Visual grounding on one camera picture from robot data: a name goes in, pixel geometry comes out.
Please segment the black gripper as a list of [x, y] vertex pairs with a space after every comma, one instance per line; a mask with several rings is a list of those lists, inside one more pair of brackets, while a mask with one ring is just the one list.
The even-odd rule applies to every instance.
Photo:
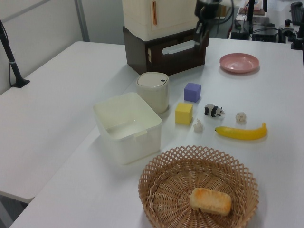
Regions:
[[221, 0], [197, 0], [194, 14], [199, 22], [196, 25], [194, 33], [194, 44], [200, 45], [200, 50], [205, 50], [209, 45], [209, 28], [206, 25], [202, 32], [202, 24], [210, 19], [214, 19]]

